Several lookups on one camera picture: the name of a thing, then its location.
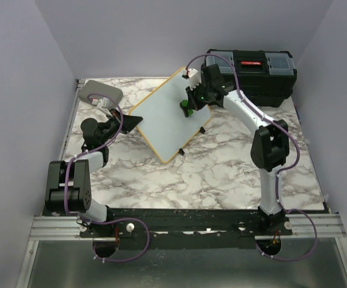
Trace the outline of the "green whiteboard eraser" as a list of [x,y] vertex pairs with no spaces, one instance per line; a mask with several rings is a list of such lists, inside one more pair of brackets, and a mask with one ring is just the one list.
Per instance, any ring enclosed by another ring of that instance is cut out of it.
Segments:
[[190,100],[182,100],[180,102],[180,108],[183,111],[183,114],[186,118],[190,117],[193,114],[193,105]]

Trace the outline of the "yellow framed whiteboard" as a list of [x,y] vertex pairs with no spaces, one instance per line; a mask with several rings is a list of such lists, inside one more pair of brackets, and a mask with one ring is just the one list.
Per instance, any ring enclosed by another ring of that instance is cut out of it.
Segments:
[[189,81],[182,77],[185,68],[180,68],[129,110],[130,116],[143,120],[137,130],[152,148],[160,162],[171,161],[186,144],[212,118],[208,106],[186,118],[179,107],[187,99]]

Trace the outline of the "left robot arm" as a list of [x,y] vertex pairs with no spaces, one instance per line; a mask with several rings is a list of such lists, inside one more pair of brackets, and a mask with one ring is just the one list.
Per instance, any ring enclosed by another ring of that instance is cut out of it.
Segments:
[[111,109],[106,122],[87,118],[81,125],[83,133],[82,152],[70,161],[52,161],[49,164],[45,193],[45,207],[58,214],[77,214],[93,221],[93,229],[99,236],[110,236],[114,222],[108,207],[93,200],[90,174],[109,161],[109,144],[117,135],[128,134],[143,118],[123,115]]

